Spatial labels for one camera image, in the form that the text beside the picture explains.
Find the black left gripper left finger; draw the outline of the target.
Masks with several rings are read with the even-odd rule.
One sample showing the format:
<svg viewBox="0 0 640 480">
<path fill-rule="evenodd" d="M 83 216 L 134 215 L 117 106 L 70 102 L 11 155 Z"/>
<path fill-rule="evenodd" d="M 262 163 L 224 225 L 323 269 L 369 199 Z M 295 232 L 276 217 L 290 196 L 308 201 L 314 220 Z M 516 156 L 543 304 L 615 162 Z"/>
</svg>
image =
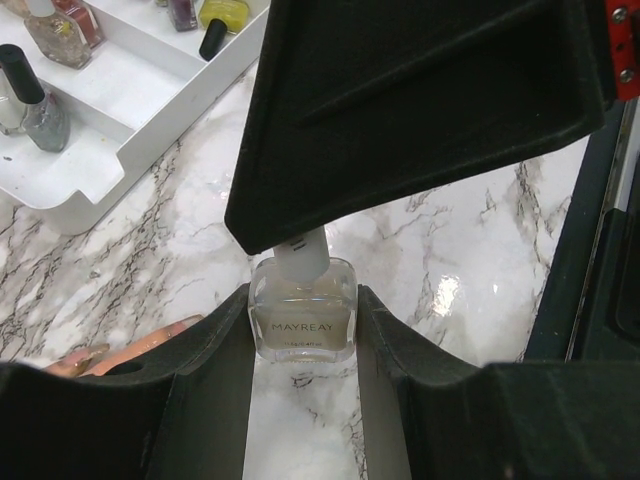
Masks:
<svg viewBox="0 0 640 480">
<path fill-rule="evenodd" d="M 1 367 L 5 479 L 238 479 L 251 399 L 248 290 L 102 376 Z"/>
</svg>

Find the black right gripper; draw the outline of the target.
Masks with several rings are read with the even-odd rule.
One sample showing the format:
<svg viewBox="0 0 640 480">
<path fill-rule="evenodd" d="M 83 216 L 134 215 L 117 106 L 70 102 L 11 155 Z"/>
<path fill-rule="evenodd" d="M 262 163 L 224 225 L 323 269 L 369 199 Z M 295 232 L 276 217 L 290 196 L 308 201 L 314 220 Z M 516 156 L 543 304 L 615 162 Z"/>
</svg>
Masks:
<svg viewBox="0 0 640 480">
<path fill-rule="evenodd" d="M 639 97 L 639 0 L 597 2 L 604 28 L 604 100 Z"/>
</svg>

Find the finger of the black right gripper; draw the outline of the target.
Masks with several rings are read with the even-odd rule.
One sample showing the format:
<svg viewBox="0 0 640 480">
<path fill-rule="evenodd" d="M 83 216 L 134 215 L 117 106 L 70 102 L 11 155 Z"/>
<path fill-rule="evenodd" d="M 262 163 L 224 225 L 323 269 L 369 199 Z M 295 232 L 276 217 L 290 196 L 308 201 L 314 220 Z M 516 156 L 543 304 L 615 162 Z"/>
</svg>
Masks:
<svg viewBox="0 0 640 480">
<path fill-rule="evenodd" d="M 561 149 L 606 111 L 600 1 L 275 1 L 225 223 L 257 254 Z"/>
</svg>

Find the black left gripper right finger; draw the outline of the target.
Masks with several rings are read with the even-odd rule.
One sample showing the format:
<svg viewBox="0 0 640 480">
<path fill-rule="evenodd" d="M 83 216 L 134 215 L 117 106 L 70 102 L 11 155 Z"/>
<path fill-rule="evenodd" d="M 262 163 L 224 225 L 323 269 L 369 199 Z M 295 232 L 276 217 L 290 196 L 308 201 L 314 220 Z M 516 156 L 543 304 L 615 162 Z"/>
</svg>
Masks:
<svg viewBox="0 0 640 480">
<path fill-rule="evenodd" d="M 372 479 L 635 479 L 633 362 L 471 365 L 358 293 L 357 363 Z"/>
</svg>

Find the clear polish bottle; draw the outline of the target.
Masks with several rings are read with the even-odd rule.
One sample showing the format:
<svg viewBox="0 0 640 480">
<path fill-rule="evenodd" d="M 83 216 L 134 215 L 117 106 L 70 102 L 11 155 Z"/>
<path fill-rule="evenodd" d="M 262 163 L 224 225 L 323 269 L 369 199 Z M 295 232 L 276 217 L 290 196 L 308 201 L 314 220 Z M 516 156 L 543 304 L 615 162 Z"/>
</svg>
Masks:
<svg viewBox="0 0 640 480">
<path fill-rule="evenodd" d="M 339 363 L 355 352 L 358 285 L 353 266 L 330 259 L 311 284 L 280 276 L 261 261 L 249 287 L 248 314 L 257 353 L 270 362 Z"/>
</svg>

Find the white polish cap with brush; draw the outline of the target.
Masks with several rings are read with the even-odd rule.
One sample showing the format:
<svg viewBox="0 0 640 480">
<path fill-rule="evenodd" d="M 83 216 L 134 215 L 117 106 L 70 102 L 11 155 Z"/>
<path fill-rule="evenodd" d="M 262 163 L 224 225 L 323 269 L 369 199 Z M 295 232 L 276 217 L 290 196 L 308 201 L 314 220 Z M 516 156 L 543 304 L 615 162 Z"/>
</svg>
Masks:
<svg viewBox="0 0 640 480">
<path fill-rule="evenodd" d="M 323 226 L 289 239 L 275 246 L 273 251 L 281 276 L 296 283 L 315 281 L 330 265 Z"/>
</svg>

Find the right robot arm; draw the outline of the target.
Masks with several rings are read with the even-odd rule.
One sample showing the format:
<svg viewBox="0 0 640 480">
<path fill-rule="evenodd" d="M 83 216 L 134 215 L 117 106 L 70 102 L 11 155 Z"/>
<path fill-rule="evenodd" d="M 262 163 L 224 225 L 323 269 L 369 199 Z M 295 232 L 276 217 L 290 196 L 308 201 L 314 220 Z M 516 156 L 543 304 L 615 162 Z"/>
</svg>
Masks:
<svg viewBox="0 0 640 480">
<path fill-rule="evenodd" d="M 639 355 L 635 1 L 275 1 L 225 222 L 296 280 L 332 220 L 590 136 L 530 358 Z"/>
</svg>

